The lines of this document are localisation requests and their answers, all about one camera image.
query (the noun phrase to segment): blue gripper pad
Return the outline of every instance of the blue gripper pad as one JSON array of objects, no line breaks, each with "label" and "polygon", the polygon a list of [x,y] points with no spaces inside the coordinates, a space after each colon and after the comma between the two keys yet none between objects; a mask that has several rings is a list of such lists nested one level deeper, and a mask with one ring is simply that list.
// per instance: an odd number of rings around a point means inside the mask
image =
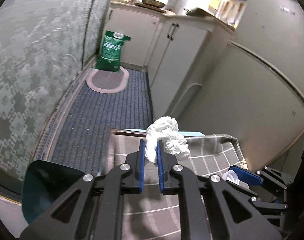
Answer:
[{"label": "blue gripper pad", "polygon": [[159,172],[160,192],[163,193],[163,191],[164,191],[164,172],[163,172],[162,156],[161,156],[161,149],[160,149],[159,142],[157,143],[156,153],[157,153],[157,169]]},{"label": "blue gripper pad", "polygon": [[143,192],[143,187],[144,187],[144,161],[145,161],[145,141],[142,142],[142,152],[141,152],[141,164],[140,164],[140,193]]},{"label": "blue gripper pad", "polygon": [[263,181],[261,180],[260,176],[249,172],[248,170],[242,169],[238,166],[231,166],[229,170],[234,171],[237,176],[239,177],[240,181],[243,181],[252,186],[261,186]]}]

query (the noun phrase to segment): green bag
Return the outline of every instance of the green bag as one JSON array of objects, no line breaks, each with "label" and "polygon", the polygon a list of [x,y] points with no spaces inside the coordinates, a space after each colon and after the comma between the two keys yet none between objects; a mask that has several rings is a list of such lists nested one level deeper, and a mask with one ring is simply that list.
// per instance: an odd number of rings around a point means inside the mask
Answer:
[{"label": "green bag", "polygon": [[121,33],[106,31],[103,39],[101,55],[96,62],[96,69],[119,72],[121,47],[125,41],[130,41],[129,36]]}]

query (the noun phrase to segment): pan handle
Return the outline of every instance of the pan handle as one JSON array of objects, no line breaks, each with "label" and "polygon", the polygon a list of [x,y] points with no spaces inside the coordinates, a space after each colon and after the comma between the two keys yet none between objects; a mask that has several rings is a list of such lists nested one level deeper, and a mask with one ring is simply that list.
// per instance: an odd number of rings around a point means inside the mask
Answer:
[{"label": "pan handle", "polygon": [[172,26],[175,26],[175,23],[172,23],[169,30],[168,30],[168,33],[167,33],[167,38],[169,39],[171,36],[169,35],[171,29],[172,29]]}]

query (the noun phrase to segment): white container lid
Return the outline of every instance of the white container lid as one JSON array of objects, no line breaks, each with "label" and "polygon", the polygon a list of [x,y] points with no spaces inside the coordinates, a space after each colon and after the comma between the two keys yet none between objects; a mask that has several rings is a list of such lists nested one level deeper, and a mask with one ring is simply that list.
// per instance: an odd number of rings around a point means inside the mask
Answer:
[{"label": "white container lid", "polygon": [[227,171],[226,173],[223,174],[222,179],[224,180],[229,180],[237,185],[240,185],[240,180],[235,171]]}]

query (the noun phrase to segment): oval rug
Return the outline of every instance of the oval rug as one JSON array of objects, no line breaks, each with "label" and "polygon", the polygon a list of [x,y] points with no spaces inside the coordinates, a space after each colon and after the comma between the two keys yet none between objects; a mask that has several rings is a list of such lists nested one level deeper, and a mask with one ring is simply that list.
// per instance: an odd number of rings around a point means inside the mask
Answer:
[{"label": "oval rug", "polygon": [[86,84],[96,92],[113,94],[126,88],[128,71],[119,67],[119,72],[92,69],[86,78]]}]

